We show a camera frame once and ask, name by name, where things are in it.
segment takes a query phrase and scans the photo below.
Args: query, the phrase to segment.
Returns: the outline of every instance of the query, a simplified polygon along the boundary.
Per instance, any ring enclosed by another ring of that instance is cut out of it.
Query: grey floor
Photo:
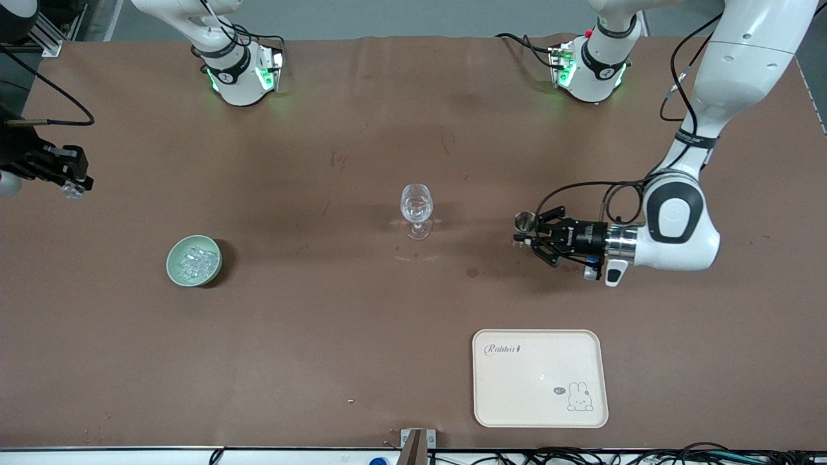
[[[174,29],[139,12],[131,0],[93,0],[87,40],[181,41]],[[723,0],[686,0],[645,12],[653,36],[685,36],[718,14]],[[594,26],[586,0],[245,0],[231,19],[251,31],[290,40],[352,39],[363,36],[493,36],[499,32],[548,36]],[[813,98],[827,108],[827,12],[813,21],[798,58]],[[31,76],[5,57],[0,79],[31,85]],[[37,57],[26,60],[36,64]],[[21,109],[26,93],[0,82],[0,99]]]

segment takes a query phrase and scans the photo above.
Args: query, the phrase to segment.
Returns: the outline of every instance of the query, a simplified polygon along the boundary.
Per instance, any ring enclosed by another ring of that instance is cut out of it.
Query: brown table
[[[2,443],[380,446],[430,427],[446,447],[827,448],[827,143],[795,65],[704,172],[712,269],[612,290],[509,244],[550,189],[660,160],[675,44],[641,40],[594,106],[496,39],[295,42],[284,92],[250,108],[187,43],[67,44],[42,70],[98,123],[41,135],[83,146],[97,181],[79,202],[45,183],[0,200]],[[26,114],[77,111],[38,84]],[[399,224],[410,182],[436,200],[423,242]],[[594,218],[601,195],[559,200]],[[227,256],[209,289],[165,274],[195,233]],[[482,328],[594,331],[609,423],[479,426]]]

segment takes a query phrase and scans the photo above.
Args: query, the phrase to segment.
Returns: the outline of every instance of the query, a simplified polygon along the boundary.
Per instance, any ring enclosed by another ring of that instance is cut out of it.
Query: white tray
[[[609,420],[600,341],[586,330],[483,329],[474,415],[488,428],[599,428]]]

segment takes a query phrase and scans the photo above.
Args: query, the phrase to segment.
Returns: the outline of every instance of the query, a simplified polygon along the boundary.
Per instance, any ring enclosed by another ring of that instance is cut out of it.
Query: green bowl
[[[198,247],[207,252],[218,254],[218,266],[210,276],[189,278],[181,275],[181,261],[184,259],[190,247]],[[183,287],[205,285],[218,276],[218,272],[221,271],[221,262],[221,249],[218,248],[218,244],[215,243],[214,240],[207,236],[185,237],[178,241],[175,247],[172,247],[172,250],[170,250],[170,254],[166,256],[166,275],[170,277],[172,282]]]

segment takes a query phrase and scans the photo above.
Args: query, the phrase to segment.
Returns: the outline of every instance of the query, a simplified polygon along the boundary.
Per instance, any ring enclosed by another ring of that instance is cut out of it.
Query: white robotic arm
[[[617,11],[628,15],[641,2],[629,0],[630,9]],[[631,265],[675,271],[709,268],[718,254],[720,234],[700,188],[700,171],[724,126],[763,100],[781,78],[817,6],[818,0],[726,1],[698,70],[691,110],[666,157],[646,176],[644,224],[576,221],[559,207],[538,216],[518,215],[515,225],[521,233],[514,239],[553,266],[561,257],[585,259],[587,279],[599,279],[605,264],[609,286],[616,286]]]
[[[227,103],[252,105],[276,91],[283,50],[263,46],[237,33],[223,15],[241,7],[241,0],[132,0],[142,12],[183,34],[207,64],[213,88]]]

